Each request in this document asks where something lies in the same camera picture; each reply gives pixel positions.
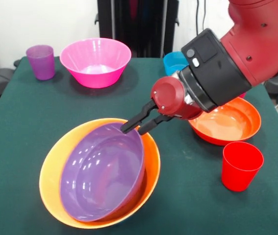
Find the blue cup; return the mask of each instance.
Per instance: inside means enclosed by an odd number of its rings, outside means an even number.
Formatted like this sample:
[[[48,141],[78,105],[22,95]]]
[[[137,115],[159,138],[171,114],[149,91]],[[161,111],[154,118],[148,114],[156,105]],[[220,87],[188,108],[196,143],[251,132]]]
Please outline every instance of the blue cup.
[[[189,65],[187,59],[180,51],[174,51],[165,55],[163,58],[163,63],[167,76],[170,76],[177,70],[180,71]]]

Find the red robot arm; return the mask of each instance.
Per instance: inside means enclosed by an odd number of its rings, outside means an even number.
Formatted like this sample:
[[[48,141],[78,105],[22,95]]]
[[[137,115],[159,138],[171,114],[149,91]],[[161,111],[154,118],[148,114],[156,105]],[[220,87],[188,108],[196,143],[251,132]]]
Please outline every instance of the red robot arm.
[[[278,74],[278,0],[229,0],[232,29],[221,39],[253,85]]]
[[[158,109],[160,116],[139,128],[144,134],[172,118],[193,119],[278,75],[278,0],[229,0],[232,29],[218,40],[206,29],[186,44],[189,66],[159,79],[151,101],[125,123],[126,133]]]

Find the table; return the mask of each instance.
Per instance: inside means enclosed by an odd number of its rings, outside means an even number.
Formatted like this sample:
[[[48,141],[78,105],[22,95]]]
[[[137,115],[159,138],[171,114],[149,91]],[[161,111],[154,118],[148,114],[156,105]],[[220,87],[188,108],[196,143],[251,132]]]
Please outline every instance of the table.
[[[246,99],[262,116],[249,140],[264,154],[263,168],[248,190],[221,183],[222,147],[199,139],[186,121],[174,119],[151,131],[161,173],[147,203],[121,224],[80,230],[45,209],[39,173],[51,147],[74,127],[97,118],[130,118],[165,75],[161,59],[134,58],[113,86],[80,86],[56,58],[56,75],[38,81],[23,58],[0,99],[0,234],[142,235],[278,234],[278,115],[263,86]]]

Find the red cup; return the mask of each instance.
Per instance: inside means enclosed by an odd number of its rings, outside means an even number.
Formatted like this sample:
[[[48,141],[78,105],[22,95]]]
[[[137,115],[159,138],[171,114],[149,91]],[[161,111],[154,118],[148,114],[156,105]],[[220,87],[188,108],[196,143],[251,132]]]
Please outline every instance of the red cup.
[[[227,144],[222,163],[224,186],[235,192],[246,190],[263,163],[263,154],[252,144],[240,141]]]

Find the purple bowl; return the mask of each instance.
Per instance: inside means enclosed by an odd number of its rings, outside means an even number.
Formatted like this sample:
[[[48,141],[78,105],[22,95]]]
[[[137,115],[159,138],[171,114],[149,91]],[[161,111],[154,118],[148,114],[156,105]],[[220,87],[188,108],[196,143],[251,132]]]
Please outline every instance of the purple bowl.
[[[75,147],[62,173],[60,196],[76,220],[103,219],[126,204],[144,175],[144,150],[136,130],[123,134],[122,123],[90,132]]]

